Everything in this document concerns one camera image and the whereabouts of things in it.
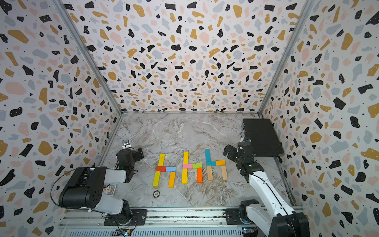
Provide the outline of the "orange-yellow small block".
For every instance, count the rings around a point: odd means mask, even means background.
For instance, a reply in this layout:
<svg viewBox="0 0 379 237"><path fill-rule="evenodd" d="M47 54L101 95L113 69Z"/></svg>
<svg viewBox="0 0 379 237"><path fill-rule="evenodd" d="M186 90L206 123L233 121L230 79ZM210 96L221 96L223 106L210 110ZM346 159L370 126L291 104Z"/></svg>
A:
<svg viewBox="0 0 379 237"><path fill-rule="evenodd" d="M225 166L226 161L216 161L216 166Z"/></svg>

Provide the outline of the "teal block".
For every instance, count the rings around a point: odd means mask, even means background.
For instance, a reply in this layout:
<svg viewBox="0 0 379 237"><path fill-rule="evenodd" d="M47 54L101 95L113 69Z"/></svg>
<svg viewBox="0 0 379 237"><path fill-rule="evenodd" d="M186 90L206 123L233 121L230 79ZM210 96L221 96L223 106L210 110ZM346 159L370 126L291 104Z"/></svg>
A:
<svg viewBox="0 0 379 237"><path fill-rule="evenodd" d="M206 162L210 162L211 161L211 156L210 156L209 149L205 150L205 157L206 157Z"/></svg>
<svg viewBox="0 0 379 237"><path fill-rule="evenodd" d="M216 162L215 161L210 161L210 162L206 162L206 165L207 166L216 166Z"/></svg>

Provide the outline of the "lime yellow block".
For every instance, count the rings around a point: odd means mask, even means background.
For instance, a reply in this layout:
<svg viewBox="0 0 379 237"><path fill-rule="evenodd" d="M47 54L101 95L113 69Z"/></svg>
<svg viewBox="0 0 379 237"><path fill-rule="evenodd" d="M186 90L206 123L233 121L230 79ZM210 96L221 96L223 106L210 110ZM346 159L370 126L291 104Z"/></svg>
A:
<svg viewBox="0 0 379 237"><path fill-rule="evenodd" d="M154 180L153 180L153 187L158 187L159 186L159 179L160 179L160 171L155 172Z"/></svg>

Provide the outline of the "red block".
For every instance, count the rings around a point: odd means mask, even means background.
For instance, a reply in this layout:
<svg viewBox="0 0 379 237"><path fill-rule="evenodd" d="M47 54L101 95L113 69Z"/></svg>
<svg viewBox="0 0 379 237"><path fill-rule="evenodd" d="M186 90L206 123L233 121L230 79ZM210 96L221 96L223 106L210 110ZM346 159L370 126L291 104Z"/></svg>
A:
<svg viewBox="0 0 379 237"><path fill-rule="evenodd" d="M166 167L165 167L165 166L158 166L158 167L156 168L156 171L166 172Z"/></svg>

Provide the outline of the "tan wooden block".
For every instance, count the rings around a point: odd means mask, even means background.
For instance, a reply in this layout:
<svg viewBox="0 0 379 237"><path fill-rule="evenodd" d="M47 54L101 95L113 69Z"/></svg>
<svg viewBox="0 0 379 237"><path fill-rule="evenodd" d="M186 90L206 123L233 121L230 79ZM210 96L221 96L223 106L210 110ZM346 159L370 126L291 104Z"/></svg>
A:
<svg viewBox="0 0 379 237"><path fill-rule="evenodd" d="M213 172L212 172L212 167L211 166L207 166L207 178L209 181L213 181L214 178L213 178Z"/></svg>

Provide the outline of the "light blue block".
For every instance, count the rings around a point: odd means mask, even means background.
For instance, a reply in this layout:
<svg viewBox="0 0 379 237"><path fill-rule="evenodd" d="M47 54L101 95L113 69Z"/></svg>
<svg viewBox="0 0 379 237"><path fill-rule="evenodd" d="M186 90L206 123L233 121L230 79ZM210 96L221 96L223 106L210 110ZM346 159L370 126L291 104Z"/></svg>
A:
<svg viewBox="0 0 379 237"><path fill-rule="evenodd" d="M166 167L166 172L176 172L176 167L167 166Z"/></svg>

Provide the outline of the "orange block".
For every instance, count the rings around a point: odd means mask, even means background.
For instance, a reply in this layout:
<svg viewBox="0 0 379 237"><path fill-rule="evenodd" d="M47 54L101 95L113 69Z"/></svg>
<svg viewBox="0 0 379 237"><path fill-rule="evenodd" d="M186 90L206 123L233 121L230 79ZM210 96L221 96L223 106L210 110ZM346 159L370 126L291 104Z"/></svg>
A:
<svg viewBox="0 0 379 237"><path fill-rule="evenodd" d="M202 168L197 168L197 182L203 183Z"/></svg>

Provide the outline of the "green block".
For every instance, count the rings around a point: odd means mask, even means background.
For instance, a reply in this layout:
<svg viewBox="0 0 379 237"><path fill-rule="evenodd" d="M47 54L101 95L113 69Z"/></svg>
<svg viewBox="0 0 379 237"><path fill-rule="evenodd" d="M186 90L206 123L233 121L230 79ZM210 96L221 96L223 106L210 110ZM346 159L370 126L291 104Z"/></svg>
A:
<svg viewBox="0 0 379 237"><path fill-rule="evenodd" d="M192 164L192 169L202 168L202 163Z"/></svg>

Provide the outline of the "pink block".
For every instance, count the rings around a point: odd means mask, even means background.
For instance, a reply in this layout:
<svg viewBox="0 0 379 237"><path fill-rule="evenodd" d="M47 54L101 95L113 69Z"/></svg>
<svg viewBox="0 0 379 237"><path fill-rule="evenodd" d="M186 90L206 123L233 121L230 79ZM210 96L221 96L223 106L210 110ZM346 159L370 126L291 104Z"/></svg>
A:
<svg viewBox="0 0 379 237"><path fill-rule="evenodd" d="M183 169L193 169L192 164L183 164Z"/></svg>

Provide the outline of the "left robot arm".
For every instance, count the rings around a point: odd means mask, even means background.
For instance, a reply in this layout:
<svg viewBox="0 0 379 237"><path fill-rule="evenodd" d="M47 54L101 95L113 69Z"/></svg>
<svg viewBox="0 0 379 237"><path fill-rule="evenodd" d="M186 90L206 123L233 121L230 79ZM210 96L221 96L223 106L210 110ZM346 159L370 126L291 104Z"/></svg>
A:
<svg viewBox="0 0 379 237"><path fill-rule="evenodd" d="M65 209L89 209L128 222L133 215L128 201L104 194L103 188L129 183L135 174L135 163L143 159L144 154L142 148L124 146L116 158L115 169L105 166L74 169L55 205Z"/></svg>

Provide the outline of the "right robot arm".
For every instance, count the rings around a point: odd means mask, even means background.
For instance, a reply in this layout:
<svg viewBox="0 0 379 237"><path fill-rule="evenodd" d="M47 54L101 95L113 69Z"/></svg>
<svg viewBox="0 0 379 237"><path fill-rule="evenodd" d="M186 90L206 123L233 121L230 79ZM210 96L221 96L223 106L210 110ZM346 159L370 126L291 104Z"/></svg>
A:
<svg viewBox="0 0 379 237"><path fill-rule="evenodd" d="M245 224L256 225L258 237L309 237L310 227L306 215L296 212L269 181L264 168L255 160L256 152L250 141L241 141L237 147L228 145L223 155L236 163L240 174L259 195L257 200L240 203L239 217Z"/></svg>

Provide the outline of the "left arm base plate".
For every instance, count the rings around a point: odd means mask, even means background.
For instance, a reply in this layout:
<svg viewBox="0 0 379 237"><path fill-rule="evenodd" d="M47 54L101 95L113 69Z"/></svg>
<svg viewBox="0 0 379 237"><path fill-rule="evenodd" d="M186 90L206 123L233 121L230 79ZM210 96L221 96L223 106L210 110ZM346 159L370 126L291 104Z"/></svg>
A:
<svg viewBox="0 0 379 237"><path fill-rule="evenodd" d="M121 214L108 215L105 218L104 226L144 226L147 218L147 209L123 210Z"/></svg>

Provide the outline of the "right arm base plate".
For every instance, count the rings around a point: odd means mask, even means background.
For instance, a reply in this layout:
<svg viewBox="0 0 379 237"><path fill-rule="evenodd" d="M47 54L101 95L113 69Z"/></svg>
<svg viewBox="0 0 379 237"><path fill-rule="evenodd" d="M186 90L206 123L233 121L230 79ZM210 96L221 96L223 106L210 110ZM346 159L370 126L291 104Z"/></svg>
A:
<svg viewBox="0 0 379 237"><path fill-rule="evenodd" d="M223 214L228 225L256 225L260 228L269 224L269 216L260 206L227 208Z"/></svg>

